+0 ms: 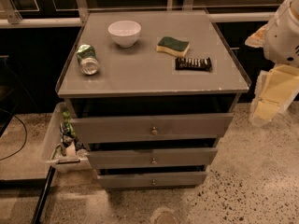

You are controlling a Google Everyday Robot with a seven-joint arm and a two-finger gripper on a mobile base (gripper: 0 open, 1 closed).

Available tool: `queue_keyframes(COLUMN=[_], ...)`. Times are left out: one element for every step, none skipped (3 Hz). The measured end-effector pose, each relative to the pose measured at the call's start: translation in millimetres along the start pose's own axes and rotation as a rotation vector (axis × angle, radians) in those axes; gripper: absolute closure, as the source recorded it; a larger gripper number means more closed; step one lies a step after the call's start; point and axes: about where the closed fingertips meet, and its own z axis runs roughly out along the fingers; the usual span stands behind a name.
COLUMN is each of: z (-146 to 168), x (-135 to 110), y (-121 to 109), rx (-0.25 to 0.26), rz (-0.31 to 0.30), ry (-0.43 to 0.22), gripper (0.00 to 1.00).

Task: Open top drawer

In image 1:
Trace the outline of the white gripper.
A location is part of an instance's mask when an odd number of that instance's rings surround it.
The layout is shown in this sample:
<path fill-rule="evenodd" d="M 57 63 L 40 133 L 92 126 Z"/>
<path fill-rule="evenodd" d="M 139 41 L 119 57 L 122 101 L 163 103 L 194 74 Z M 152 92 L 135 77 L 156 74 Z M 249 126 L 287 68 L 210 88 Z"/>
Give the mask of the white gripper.
<path fill-rule="evenodd" d="M 250 35 L 245 45 L 262 48 L 264 57 L 276 65 L 261 71 L 251 102 L 249 121 L 262 127 L 284 113 L 299 94 L 299 0 L 285 0 L 267 25 Z"/>

